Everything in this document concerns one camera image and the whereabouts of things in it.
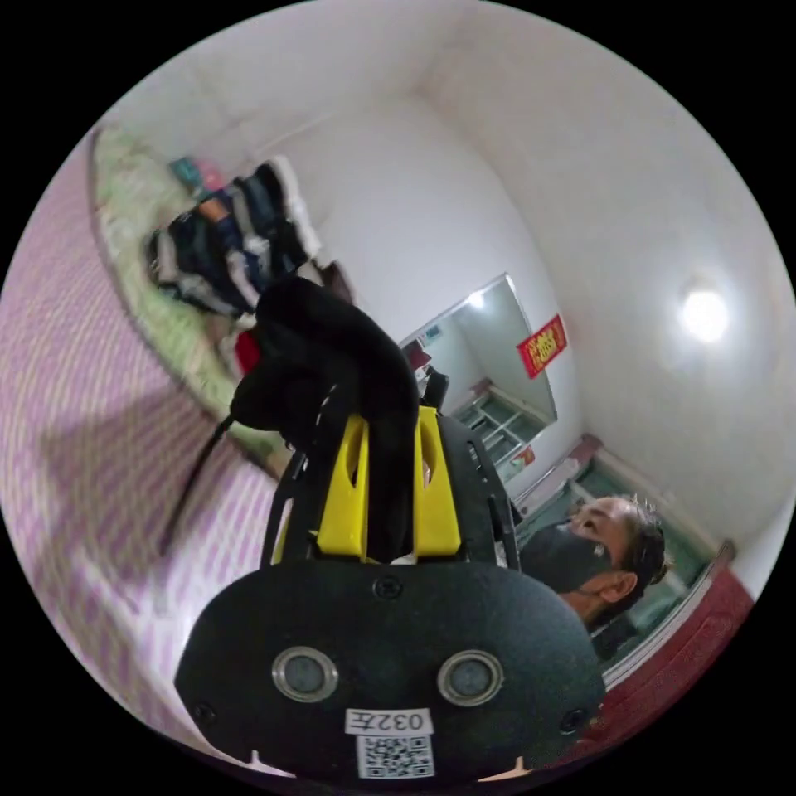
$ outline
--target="man's ear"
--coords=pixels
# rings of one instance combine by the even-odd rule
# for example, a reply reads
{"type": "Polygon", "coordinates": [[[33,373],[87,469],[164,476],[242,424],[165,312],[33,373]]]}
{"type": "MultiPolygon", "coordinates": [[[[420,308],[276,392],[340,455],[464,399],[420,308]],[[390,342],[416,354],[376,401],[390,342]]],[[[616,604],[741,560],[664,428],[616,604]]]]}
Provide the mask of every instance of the man's ear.
{"type": "Polygon", "coordinates": [[[638,575],[635,572],[617,572],[611,584],[602,589],[599,596],[606,603],[618,603],[627,597],[638,583],[638,575]]]}

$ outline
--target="yellow bracket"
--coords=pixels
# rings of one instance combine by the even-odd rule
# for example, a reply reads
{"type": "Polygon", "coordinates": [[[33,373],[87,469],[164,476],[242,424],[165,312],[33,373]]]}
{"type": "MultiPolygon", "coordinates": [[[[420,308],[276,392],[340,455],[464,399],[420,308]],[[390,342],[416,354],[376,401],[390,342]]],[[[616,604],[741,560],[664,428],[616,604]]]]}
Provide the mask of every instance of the yellow bracket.
{"type": "Polygon", "coordinates": [[[421,406],[415,428],[415,557],[455,556],[462,544],[437,410],[421,406]],[[425,483],[423,465],[429,467],[425,483]]]}
{"type": "MultiPolygon", "coordinates": [[[[367,551],[368,426],[358,415],[346,425],[318,531],[325,556],[370,562],[367,551]]],[[[421,406],[415,427],[415,557],[454,556],[461,547],[459,522],[445,462],[437,412],[421,406]],[[430,476],[425,482],[424,464],[430,476]]]]}
{"type": "Polygon", "coordinates": [[[352,415],[343,433],[318,530],[318,549],[325,556],[366,559],[367,482],[367,423],[352,415]]]}

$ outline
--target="red poster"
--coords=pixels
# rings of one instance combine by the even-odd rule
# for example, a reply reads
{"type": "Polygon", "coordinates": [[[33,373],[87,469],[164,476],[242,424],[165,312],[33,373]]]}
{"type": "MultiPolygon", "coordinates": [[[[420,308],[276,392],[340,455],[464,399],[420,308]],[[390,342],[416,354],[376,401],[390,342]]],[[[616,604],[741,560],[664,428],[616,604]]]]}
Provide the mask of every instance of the red poster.
{"type": "Polygon", "coordinates": [[[533,453],[533,448],[528,445],[525,450],[520,451],[513,459],[512,464],[519,464],[522,463],[523,467],[527,467],[529,464],[533,464],[536,460],[536,455],[533,453]]]}
{"type": "Polygon", "coordinates": [[[565,348],[566,335],[560,315],[556,315],[538,332],[517,346],[528,377],[531,379],[535,379],[565,348]]]}

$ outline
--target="face mask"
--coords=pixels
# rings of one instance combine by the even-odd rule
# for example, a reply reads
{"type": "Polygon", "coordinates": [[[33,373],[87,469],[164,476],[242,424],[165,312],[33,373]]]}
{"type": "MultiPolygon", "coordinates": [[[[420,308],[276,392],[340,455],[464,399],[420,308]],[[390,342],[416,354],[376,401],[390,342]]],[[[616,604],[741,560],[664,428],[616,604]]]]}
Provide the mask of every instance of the face mask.
{"type": "Polygon", "coordinates": [[[520,565],[523,574],[559,595],[613,569],[605,545],[578,536],[569,522],[540,528],[520,551],[520,565]]]}

